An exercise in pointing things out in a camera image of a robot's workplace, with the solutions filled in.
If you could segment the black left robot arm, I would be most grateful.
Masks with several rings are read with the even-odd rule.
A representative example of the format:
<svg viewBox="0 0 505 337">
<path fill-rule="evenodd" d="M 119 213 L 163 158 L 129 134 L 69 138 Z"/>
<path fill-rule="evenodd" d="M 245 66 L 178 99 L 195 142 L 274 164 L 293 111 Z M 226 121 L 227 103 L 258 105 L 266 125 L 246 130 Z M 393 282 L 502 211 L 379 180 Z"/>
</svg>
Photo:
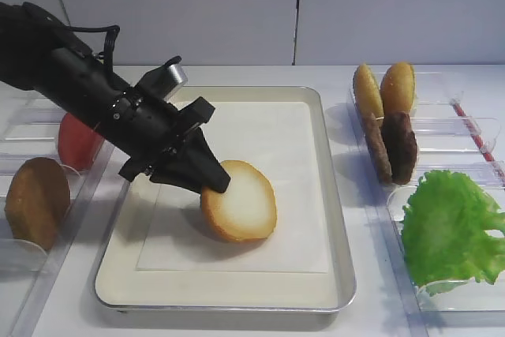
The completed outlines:
<svg viewBox="0 0 505 337">
<path fill-rule="evenodd" d="M 45 9 L 30 2 L 2 4 L 1 80 L 46 96 L 124 152 L 124 179 L 144 174 L 195 193 L 225 192 L 230 176 L 201 130 L 214 107 L 204 98 L 182 109 L 170 103 L 187 81 L 179 56 L 135 85 L 119 77 L 113 70 L 119 31 L 117 25 L 103 27 L 103 49 L 96 53 L 79 38 L 81 28 Z"/>
</svg>

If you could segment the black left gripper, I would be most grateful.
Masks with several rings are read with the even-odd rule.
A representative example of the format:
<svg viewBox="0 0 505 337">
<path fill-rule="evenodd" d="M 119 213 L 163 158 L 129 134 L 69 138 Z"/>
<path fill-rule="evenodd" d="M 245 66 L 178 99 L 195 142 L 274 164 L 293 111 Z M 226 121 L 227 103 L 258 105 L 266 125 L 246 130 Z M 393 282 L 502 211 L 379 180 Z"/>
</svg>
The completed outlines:
<svg viewBox="0 0 505 337">
<path fill-rule="evenodd" d="M 225 193 L 230 176 L 198 128 L 214 111 L 201 96 L 179 110 L 146 92 L 125 90 L 103 113 L 96 132 L 129 156 L 119 174 L 130 182 L 144 173 L 153 183 Z M 190 133 L 189 145 L 181 147 Z"/>
</svg>

